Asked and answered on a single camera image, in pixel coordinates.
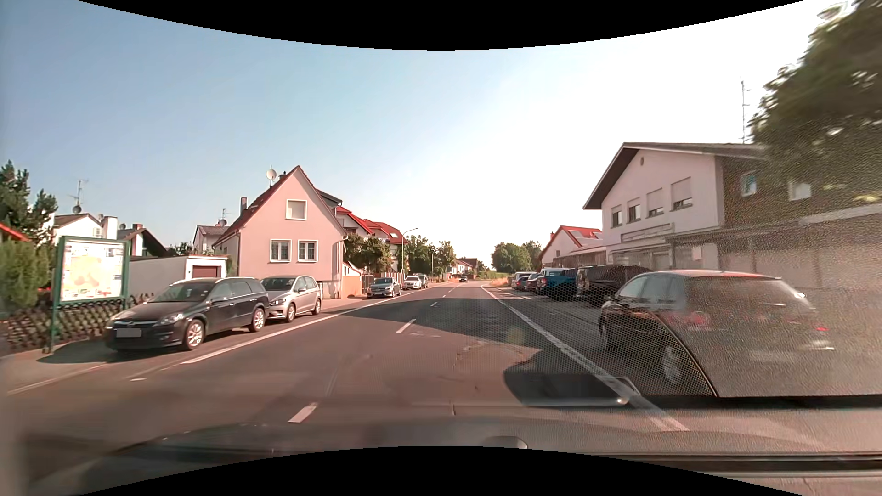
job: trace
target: map sign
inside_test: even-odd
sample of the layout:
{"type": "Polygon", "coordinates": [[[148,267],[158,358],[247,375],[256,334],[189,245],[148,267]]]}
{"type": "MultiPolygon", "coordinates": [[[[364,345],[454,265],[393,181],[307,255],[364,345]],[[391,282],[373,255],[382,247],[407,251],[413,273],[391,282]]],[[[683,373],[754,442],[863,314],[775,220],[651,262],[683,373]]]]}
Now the map sign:
{"type": "Polygon", "coordinates": [[[65,240],[60,301],[120,297],[125,246],[122,241],[65,240]]]}

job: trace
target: white car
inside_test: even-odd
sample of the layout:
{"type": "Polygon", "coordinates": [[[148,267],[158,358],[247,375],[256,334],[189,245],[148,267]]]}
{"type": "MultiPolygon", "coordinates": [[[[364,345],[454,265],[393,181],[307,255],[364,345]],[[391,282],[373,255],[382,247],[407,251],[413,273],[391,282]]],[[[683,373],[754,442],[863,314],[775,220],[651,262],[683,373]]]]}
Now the white car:
{"type": "Polygon", "coordinates": [[[404,289],[420,289],[422,288],[422,279],[416,275],[409,275],[404,278],[404,289]]]}

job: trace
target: lamp post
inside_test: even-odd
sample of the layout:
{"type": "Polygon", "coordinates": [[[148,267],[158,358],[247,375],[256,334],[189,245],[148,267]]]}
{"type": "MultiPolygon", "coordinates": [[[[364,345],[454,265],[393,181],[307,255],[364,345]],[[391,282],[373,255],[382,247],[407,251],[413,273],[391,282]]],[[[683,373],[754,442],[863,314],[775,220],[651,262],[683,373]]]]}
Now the lamp post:
{"type": "Polygon", "coordinates": [[[404,284],[404,278],[407,276],[407,236],[406,234],[410,231],[417,230],[419,228],[408,229],[401,233],[401,284],[404,284]]]}

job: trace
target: chimney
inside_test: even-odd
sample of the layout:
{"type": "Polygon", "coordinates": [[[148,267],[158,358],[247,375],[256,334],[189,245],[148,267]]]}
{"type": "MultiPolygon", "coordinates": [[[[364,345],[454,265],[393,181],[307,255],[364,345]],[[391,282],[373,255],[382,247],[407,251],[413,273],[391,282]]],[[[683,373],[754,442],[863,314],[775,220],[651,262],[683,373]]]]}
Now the chimney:
{"type": "Polygon", "coordinates": [[[119,219],[110,215],[101,218],[101,237],[104,239],[116,239],[119,230],[119,219]]]}

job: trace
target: headlight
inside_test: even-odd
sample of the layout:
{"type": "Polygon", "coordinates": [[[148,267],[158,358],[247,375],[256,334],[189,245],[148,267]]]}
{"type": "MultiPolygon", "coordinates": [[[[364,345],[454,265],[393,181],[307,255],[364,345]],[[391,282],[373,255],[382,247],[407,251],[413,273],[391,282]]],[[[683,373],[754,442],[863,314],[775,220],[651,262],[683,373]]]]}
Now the headlight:
{"type": "Polygon", "coordinates": [[[169,315],[168,317],[163,317],[159,322],[156,323],[157,326],[166,326],[168,324],[174,324],[178,320],[183,319],[183,314],[178,313],[177,315],[169,315]]]}

